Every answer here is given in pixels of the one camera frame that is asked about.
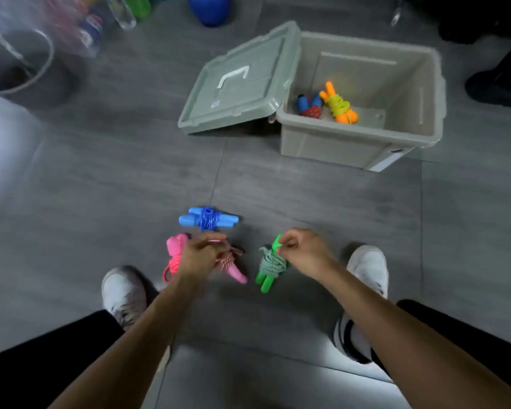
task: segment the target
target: person's left hand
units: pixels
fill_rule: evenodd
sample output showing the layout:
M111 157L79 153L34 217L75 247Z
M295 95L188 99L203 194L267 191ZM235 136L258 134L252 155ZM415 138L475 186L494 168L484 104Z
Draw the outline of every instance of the person's left hand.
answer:
M219 254L230 248L225 234L203 232L184 246L177 273L196 276L204 280L216 266Z

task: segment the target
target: blue ball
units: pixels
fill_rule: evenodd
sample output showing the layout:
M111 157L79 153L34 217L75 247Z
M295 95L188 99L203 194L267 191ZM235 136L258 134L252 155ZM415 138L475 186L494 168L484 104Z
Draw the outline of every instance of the blue ball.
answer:
M201 24L207 27L219 26L231 12L231 0L189 0L189 6Z

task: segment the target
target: green bottle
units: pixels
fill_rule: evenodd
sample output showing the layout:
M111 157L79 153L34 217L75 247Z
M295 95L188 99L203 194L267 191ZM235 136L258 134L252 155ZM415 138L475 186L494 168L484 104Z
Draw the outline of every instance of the green bottle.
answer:
M146 18L151 13L150 0L125 0L132 13L138 20Z

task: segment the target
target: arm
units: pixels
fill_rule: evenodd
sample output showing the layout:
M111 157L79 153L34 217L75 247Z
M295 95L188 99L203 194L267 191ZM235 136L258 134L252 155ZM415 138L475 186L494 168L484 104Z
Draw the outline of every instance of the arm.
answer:
M315 233L294 228L279 242L279 255L341 303L413 408L511 407L509 385L347 272Z
M214 268L217 256L229 248L225 238L224 234L207 232L189 241L174 280L135 325L68 386L50 408L140 408L187 306Z

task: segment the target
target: forearm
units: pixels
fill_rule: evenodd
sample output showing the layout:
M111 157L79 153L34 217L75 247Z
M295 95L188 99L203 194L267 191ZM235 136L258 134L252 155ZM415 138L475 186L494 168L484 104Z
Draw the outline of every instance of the forearm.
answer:
M200 280L177 275L136 324L50 406L139 408Z
M511 387L436 331L338 264L322 276L322 284L367 337L411 406L511 407Z

